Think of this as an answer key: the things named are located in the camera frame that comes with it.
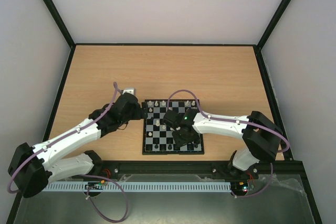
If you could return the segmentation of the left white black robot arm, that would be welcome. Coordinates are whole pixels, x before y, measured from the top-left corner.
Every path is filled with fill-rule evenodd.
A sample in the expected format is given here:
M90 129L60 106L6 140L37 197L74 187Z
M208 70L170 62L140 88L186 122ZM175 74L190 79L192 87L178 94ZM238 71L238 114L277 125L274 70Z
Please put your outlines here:
M131 93L120 95L115 102L94 110L77 126L33 146L19 145L10 162L11 183L25 198L44 190L48 184L77 175L97 175L103 161L95 151L68 158L79 147L115 132L129 121L145 117L146 105Z

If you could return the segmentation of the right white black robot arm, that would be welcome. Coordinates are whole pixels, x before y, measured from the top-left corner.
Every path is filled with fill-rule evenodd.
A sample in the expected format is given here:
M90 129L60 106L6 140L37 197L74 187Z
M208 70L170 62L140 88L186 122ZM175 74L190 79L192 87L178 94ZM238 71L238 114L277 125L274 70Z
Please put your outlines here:
M163 123L173 129L176 146L197 143L202 134L216 134L243 140L245 147L234 151L228 170L242 177L256 163L275 161L280 147L282 130L259 111L250 115L224 116L187 109L184 114L167 110Z

